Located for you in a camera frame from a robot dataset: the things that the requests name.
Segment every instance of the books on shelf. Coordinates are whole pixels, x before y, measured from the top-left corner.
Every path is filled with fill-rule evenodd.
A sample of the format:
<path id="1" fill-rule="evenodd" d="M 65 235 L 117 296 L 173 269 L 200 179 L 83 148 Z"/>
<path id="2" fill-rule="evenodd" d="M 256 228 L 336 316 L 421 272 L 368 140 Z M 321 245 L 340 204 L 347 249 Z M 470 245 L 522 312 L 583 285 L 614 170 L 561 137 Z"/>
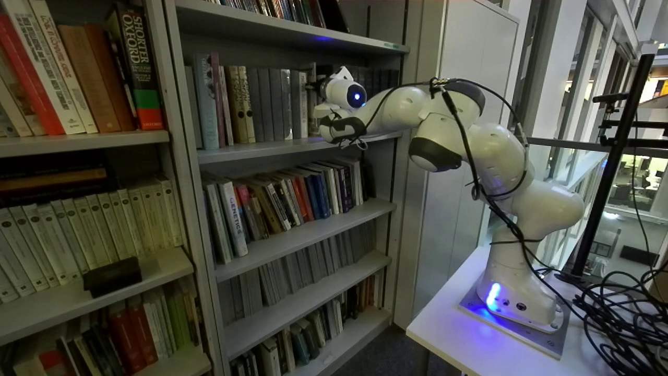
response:
<path id="1" fill-rule="evenodd" d="M 253 316 L 255 312 L 275 305 L 301 289 L 358 263 L 368 249 L 363 249 L 362 243 L 363 234 L 354 235 L 354 232 L 360 232 L 360 228 L 222 281 L 223 320 L 236 321 Z"/>
<path id="2" fill-rule="evenodd" d="M 226 65 L 217 52 L 190 56 L 187 87 L 197 148 L 309 140 L 316 132 L 309 108 L 318 104 L 311 83 L 332 69 Z M 349 69 L 369 95 L 398 83 L 397 69 Z"/>
<path id="3" fill-rule="evenodd" d="M 138 373 L 199 346 L 195 290 L 187 279 L 131 296 L 106 310 L 10 342 L 2 353 L 9 373 Z"/>
<path id="4" fill-rule="evenodd" d="M 149 194 L 136 194 L 138 204 L 131 204 L 130 192 Z M 2 206 L 0 298 L 38 295 L 78 281 L 97 267 L 127 256 L 145 263 L 156 256 L 158 249 L 182 246 L 182 223 L 172 183 L 158 179 L 130 188 L 130 192 L 121 188 Z"/>
<path id="5" fill-rule="evenodd" d="M 253 243 L 351 211 L 363 203 L 362 183 L 362 164 L 355 158 L 204 182 L 217 259 L 223 266 L 233 263 L 248 254 Z"/>
<path id="6" fill-rule="evenodd" d="M 145 8 L 63 24 L 47 0 L 0 8 L 2 137 L 166 129 Z"/>
<path id="7" fill-rule="evenodd" d="M 371 296 L 376 279 L 378 275 L 369 275 L 305 317 L 294 317 L 291 326 L 231 359 L 231 373 L 253 373 L 255 370 L 292 373 L 309 366 L 329 341 L 347 329 L 349 321 L 358 320 L 362 312 L 378 306 Z"/>

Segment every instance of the black object on shelf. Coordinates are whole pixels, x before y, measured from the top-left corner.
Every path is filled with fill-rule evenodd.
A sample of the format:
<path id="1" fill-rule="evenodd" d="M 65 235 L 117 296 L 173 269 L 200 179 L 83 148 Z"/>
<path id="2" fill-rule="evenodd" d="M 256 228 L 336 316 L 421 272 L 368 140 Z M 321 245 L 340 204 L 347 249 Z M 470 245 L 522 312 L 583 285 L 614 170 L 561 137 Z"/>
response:
<path id="1" fill-rule="evenodd" d="M 103 296 L 136 281 L 142 281 L 138 256 L 121 259 L 83 274 L 83 290 L 89 290 L 93 296 Z"/>
<path id="2" fill-rule="evenodd" d="M 606 161 L 606 170 L 601 175 L 601 183 L 597 191 L 597 196 L 594 199 L 591 204 L 591 214 L 588 214 L 588 222 L 586 228 L 583 232 L 580 245 L 577 249 L 577 252 L 570 254 L 570 263 L 564 267 L 561 272 L 561 279 L 572 281 L 572 285 L 583 285 L 585 281 L 585 266 L 586 266 L 586 256 L 591 252 L 611 183 L 614 183 L 614 175 L 618 171 L 620 158 L 624 155 L 624 148 L 629 146 L 629 142 L 636 144 L 638 140 L 629 140 L 631 127 L 634 126 L 634 115 L 641 102 L 641 94 L 649 75 L 649 69 L 653 65 L 653 54 L 643 54 L 634 78 L 633 78 L 633 86 L 629 94 L 606 94 L 606 95 L 597 95 L 594 99 L 594 102 L 607 102 L 614 104 L 615 100 L 627 100 L 624 102 L 624 110 L 623 116 L 618 121 L 618 129 L 615 136 L 611 140 L 607 140 L 606 144 L 610 144 L 610 155 Z"/>

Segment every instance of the bookshelf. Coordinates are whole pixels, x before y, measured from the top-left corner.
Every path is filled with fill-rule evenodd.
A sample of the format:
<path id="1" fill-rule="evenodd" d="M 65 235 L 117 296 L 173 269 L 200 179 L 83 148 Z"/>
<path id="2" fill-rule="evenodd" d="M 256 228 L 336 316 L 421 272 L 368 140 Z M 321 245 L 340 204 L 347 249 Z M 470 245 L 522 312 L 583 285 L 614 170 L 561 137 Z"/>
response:
<path id="1" fill-rule="evenodd" d="M 13 300 L 10 305 L 2 305 L 0 321 L 10 321 L 10 326 L 2 326 L 0 346 L 190 275 L 193 263 L 182 249 L 166 249 L 156 263 L 142 269 L 142 274 L 142 281 L 97 298 L 93 298 L 81 285 L 65 285 Z"/>
<path id="2" fill-rule="evenodd" d="M 206 305 L 204 327 L 214 371 L 230 373 L 230 362 L 233 362 L 233 358 L 260 346 L 283 327 L 303 320 L 332 298 L 343 296 L 363 279 L 378 275 L 378 289 L 373 286 L 378 306 L 369 306 L 362 312 L 358 320 L 349 320 L 343 334 L 321 346 L 321 356 L 309 366 L 297 368 L 297 373 L 335 370 L 355 353 L 355 348 L 392 321 L 392 290 L 397 279 L 395 259 L 398 252 L 398 243 L 392 243 L 392 234 L 398 229 L 400 218 L 400 214 L 397 214 L 397 203 L 403 200 L 407 134 L 366 136 L 366 148 L 344 150 L 321 137 L 233 144 L 203 150 L 195 123 L 200 123 L 200 120 L 195 116 L 200 115 L 200 108 L 197 102 L 189 100 L 189 89 L 195 89 L 189 69 L 195 67 L 195 59 L 200 54 L 215 52 L 223 67 L 303 69 L 314 67 L 314 62 L 332 62 L 398 70 L 407 48 L 386 40 L 264 16 L 212 1 L 166 0 L 164 4 L 146 7 L 153 8 L 155 24 L 158 24 L 155 27 L 155 38 L 158 41 L 155 44 L 156 54 L 160 61 L 173 65 L 173 79 L 168 83 L 166 95 L 168 116 L 169 123 L 175 126 L 175 150 L 184 156 L 178 163 L 182 163 L 180 170 L 187 173 L 180 173 L 178 179 L 184 192 L 189 232 L 193 234 L 190 249 L 203 250 L 195 256 L 195 263 L 197 269 L 203 272 L 200 275 L 208 275 L 200 278 L 199 286 L 200 292 L 206 290 L 203 292 L 203 296 L 206 296 L 203 303 Z M 204 183 L 222 182 L 226 178 L 236 182 L 255 173 L 273 173 L 303 163 L 336 161 L 340 156 L 363 163 L 369 182 L 363 204 L 325 220 L 292 225 L 292 229 L 283 234 L 248 240 L 248 254 L 233 254 L 230 263 L 219 262 L 219 240 L 212 229 L 214 218 L 208 214 L 212 206 L 206 196 L 212 192 L 204 192 Z M 246 314 L 231 321 L 223 320 L 222 295 L 226 292 L 222 285 L 285 256 L 292 256 L 316 243 L 329 240 L 349 229 L 362 229 L 363 225 L 369 225 L 371 232 L 363 234 L 368 238 L 368 249 L 363 249 L 366 254 L 362 259 L 292 290 L 278 303 L 264 303 L 255 314 Z"/>
<path id="3" fill-rule="evenodd" d="M 0 158 L 145 146 L 145 144 L 168 144 L 168 142 L 169 142 L 168 132 L 83 134 L 83 136 L 63 136 L 63 137 L 14 137 L 14 140 L 0 140 Z"/>

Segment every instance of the red book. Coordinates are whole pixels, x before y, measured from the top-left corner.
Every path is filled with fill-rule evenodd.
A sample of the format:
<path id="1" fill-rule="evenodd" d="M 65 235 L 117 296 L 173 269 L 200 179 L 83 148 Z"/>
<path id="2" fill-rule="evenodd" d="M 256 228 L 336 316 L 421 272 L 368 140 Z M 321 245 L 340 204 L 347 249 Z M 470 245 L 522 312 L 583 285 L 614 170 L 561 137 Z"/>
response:
<path id="1" fill-rule="evenodd" d="M 145 368 L 145 356 L 130 321 L 127 310 L 111 310 L 108 314 L 111 339 L 117 345 L 126 368 L 133 373 Z"/>
<path id="2" fill-rule="evenodd" d="M 136 303 L 130 303 L 127 316 L 130 316 L 133 334 L 136 334 L 133 339 L 140 345 L 145 366 L 155 364 L 156 362 L 156 353 L 155 353 L 155 345 L 153 345 L 153 339 L 151 339 L 151 327 L 149 327 L 149 321 L 146 321 L 145 306 L 136 305 Z"/>
<path id="3" fill-rule="evenodd" d="M 54 106 L 51 104 L 44 86 L 38 78 L 35 67 L 31 65 L 16 30 L 13 27 L 10 19 L 0 12 L 0 46 L 6 52 L 9 62 L 13 65 L 14 75 L 18 78 L 28 100 L 34 106 L 44 132 L 49 136 L 65 136 L 65 129 L 59 121 Z"/>

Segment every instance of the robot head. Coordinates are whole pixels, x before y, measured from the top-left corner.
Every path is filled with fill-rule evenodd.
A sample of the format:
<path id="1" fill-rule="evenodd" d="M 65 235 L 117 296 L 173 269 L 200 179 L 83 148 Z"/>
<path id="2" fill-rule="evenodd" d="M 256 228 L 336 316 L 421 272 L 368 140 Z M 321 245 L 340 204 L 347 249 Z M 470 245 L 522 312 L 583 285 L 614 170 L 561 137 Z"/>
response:
<path id="1" fill-rule="evenodd" d="M 332 74 L 319 83 L 323 102 L 339 104 L 340 108 L 355 110 L 368 102 L 368 92 L 360 86 L 347 67 Z"/>

